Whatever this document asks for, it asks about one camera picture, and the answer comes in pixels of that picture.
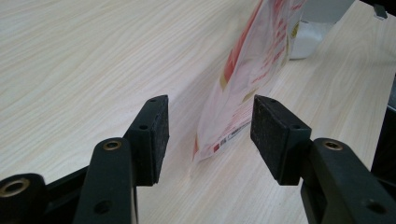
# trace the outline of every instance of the black clamp arm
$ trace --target black clamp arm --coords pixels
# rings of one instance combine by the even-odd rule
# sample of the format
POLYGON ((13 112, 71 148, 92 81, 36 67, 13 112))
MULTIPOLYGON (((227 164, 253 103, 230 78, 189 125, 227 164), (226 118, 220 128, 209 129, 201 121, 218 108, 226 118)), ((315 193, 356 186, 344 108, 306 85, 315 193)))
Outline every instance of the black clamp arm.
POLYGON ((279 185, 298 185, 309 223, 396 223, 396 202, 346 144, 310 140, 280 102, 255 96, 250 136, 279 185))
POLYGON ((89 166, 47 186, 36 174, 2 180, 0 223, 138 223, 136 186, 158 183, 168 139, 163 95, 146 101, 122 138, 99 143, 89 166))

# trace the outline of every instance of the light wood grain surface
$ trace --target light wood grain surface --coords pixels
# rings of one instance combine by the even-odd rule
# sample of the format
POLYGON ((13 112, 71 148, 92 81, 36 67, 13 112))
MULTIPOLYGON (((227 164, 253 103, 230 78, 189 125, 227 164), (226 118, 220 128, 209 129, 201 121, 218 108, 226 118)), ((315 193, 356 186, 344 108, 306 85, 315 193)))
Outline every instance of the light wood grain surface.
MULTIPOLYGON (((305 223, 299 187, 279 187, 242 131, 191 162, 208 92, 256 0, 2 1, 0 179, 47 183, 89 164, 145 101, 170 97, 160 183, 138 188, 141 223, 305 223)), ((367 167, 396 71, 396 19, 355 2, 315 54, 262 92, 349 144, 367 167)))

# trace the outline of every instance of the metal grommet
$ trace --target metal grommet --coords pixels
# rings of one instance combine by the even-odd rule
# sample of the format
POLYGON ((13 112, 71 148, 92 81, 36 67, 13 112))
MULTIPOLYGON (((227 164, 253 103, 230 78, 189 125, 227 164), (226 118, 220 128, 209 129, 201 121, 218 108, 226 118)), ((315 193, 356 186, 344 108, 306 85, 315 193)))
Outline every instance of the metal grommet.
POLYGON ((121 147, 121 142, 119 141, 109 141, 103 145, 103 149, 110 151, 121 147))
POLYGON ((29 187, 30 181, 26 178, 10 181, 0 188, 0 198, 17 195, 29 187))
POLYGON ((323 146, 325 146, 328 149, 336 150, 336 151, 343 149, 343 146, 341 146, 340 144, 338 144, 336 142, 332 142, 332 141, 324 141, 323 146))

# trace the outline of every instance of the plastic bag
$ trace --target plastic bag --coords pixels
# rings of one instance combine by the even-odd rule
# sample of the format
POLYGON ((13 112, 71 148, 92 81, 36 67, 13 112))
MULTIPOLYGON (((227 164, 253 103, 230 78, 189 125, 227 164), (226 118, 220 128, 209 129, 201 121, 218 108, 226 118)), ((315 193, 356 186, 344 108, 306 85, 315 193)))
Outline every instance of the plastic bag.
POLYGON ((194 161, 220 151, 250 123, 255 91, 289 60, 304 1, 261 0, 256 6, 205 103, 194 161))

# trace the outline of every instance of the white object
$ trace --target white object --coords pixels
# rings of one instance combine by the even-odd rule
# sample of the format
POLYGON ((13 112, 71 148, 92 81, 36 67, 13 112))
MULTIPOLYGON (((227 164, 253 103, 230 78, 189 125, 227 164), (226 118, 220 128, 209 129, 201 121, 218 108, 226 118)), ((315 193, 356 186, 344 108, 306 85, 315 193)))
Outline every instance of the white object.
POLYGON ((307 0, 290 58, 303 59, 311 55, 353 2, 354 0, 307 0))

